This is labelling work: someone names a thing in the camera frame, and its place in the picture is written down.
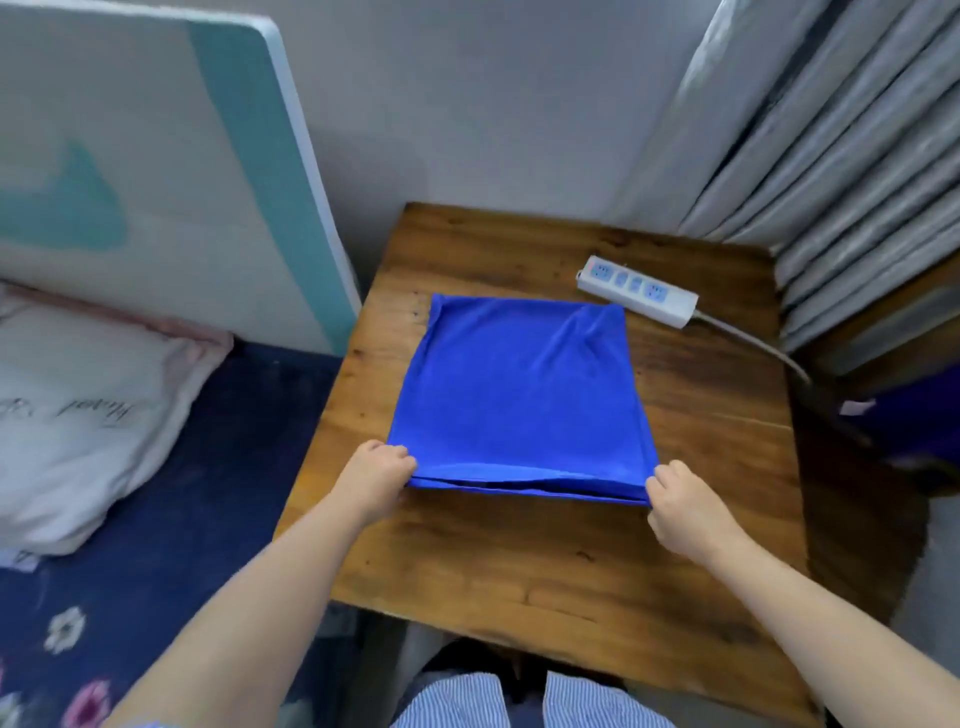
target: white cable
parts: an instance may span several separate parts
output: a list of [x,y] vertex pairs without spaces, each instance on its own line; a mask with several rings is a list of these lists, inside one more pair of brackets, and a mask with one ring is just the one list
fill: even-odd
[[724,330],[726,333],[732,336],[735,336],[738,339],[742,339],[743,341],[746,341],[748,344],[753,344],[758,349],[763,349],[765,352],[767,352],[771,356],[775,356],[777,359],[779,359],[788,367],[790,367],[790,369],[796,372],[797,376],[799,376],[800,379],[804,381],[804,384],[810,385],[813,383],[813,381],[810,379],[810,375],[804,371],[804,368],[800,366],[800,364],[795,362],[793,359],[791,359],[789,356],[787,356],[785,353],[783,353],[776,347],[772,347],[766,342],[760,341],[755,336],[751,336],[749,333],[746,333],[745,331],[741,331],[739,328],[731,326],[725,321],[714,319],[712,316],[708,316],[706,313],[702,311],[699,311],[699,310],[694,311],[693,318],[700,319],[701,321],[707,324],[710,324],[711,326],[720,328],[721,330]]

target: white wall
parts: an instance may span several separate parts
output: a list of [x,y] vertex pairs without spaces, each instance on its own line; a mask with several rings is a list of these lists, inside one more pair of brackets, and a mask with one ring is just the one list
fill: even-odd
[[719,0],[173,4],[277,23],[366,283],[409,200],[599,217]]

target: folded blue shirt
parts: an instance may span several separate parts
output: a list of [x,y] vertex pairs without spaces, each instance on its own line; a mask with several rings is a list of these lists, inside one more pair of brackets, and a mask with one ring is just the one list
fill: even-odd
[[618,305],[435,294],[389,442],[411,485],[646,503],[657,465]]

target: person's left hand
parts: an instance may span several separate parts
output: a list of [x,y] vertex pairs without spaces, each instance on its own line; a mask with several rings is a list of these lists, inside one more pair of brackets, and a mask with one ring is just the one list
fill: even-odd
[[330,495],[355,509],[364,525],[387,516],[417,461],[403,445],[384,445],[370,440],[350,457]]

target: wooden table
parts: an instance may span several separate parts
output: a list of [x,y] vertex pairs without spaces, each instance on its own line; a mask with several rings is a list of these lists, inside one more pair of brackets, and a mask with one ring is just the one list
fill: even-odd
[[[277,534],[385,439],[434,292],[591,301],[591,254],[697,291],[700,308],[773,340],[764,253],[456,207],[407,206],[391,237]],[[681,458],[761,544],[806,568],[784,370],[702,325],[628,314],[636,389],[660,458]],[[800,676],[739,602],[661,548],[645,509],[411,490],[350,551],[333,598],[767,716],[813,724]]]

